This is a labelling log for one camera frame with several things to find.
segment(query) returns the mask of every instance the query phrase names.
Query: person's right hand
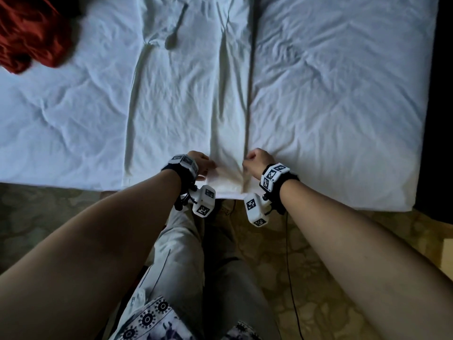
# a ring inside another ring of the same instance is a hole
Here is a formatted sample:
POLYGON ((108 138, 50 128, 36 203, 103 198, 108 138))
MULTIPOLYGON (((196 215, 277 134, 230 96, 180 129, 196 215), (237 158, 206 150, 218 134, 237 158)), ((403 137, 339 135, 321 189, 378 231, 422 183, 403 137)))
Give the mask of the person's right hand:
POLYGON ((246 172, 252 174, 258 180, 261 179, 264 169, 270 165, 275 164, 274 157, 269 154, 267 151, 256 148, 251 151, 246 156, 246 159, 242 161, 242 166, 246 172))

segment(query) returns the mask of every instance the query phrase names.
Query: patterned fabric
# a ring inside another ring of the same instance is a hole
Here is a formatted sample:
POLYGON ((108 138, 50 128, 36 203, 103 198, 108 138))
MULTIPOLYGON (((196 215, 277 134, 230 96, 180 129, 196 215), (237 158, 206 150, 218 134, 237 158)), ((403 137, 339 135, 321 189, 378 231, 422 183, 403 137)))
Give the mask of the patterned fabric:
MULTIPOLYGON (((195 340, 163 297, 147 303, 135 313, 114 337, 115 340, 195 340)), ((222 340, 261 340, 244 322, 238 322, 222 340)))

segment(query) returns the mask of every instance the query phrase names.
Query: person's left hand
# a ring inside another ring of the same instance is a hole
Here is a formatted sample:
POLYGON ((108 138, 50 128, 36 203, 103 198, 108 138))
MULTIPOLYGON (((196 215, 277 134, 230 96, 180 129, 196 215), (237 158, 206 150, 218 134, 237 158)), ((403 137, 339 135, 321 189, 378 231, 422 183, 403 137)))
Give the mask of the person's left hand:
POLYGON ((199 151, 191 150, 187 153, 192 159, 195 160, 198 166, 198 177, 197 181, 203 181, 206 179, 207 172, 217 168, 216 163, 213 160, 209 160, 209 157, 199 151))

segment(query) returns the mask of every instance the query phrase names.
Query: black wrist strap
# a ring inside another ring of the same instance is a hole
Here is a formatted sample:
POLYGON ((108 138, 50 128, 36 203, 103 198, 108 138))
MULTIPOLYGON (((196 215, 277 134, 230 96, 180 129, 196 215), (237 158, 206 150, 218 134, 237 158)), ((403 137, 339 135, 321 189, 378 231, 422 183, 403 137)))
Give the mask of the black wrist strap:
POLYGON ((189 188, 191 188, 195 183, 195 179, 193 178, 190 170, 184 168, 180 164, 168 164, 163 167, 162 170, 173 170, 178 173, 179 177, 181 178, 181 192, 179 193, 179 195, 186 194, 189 188))
POLYGON ((285 214, 286 209, 283 206, 281 199, 280 199, 280 189, 283 185, 284 182, 288 180, 297 180, 300 181, 299 178, 297 177, 296 174, 292 174, 290 172, 287 172, 285 174, 282 174, 277 181, 274 182, 274 187, 272 188, 272 192, 266 191, 265 196, 267 199, 269 199, 272 202, 272 208, 276 210, 280 215, 285 214))

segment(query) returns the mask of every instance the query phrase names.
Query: floral pattern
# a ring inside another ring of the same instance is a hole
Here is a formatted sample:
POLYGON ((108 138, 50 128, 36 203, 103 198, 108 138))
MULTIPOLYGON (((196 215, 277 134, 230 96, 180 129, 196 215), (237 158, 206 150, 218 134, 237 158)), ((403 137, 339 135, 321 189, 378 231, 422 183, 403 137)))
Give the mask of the floral pattern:
MULTIPOLYGON (((61 224, 99 200, 99 196, 98 192, 0 183, 0 272, 61 224)), ((229 217, 239 248, 274 310, 282 338, 298 339, 286 269, 285 218, 273 212, 269 224, 257 228, 248 223, 243 202, 236 202, 231 209, 229 217)), ((435 222, 418 211, 364 213, 406 240, 434 264, 440 264, 442 240, 452 236, 451 226, 435 222)), ((291 218, 288 234, 291 282, 305 338, 380 339, 291 218)))

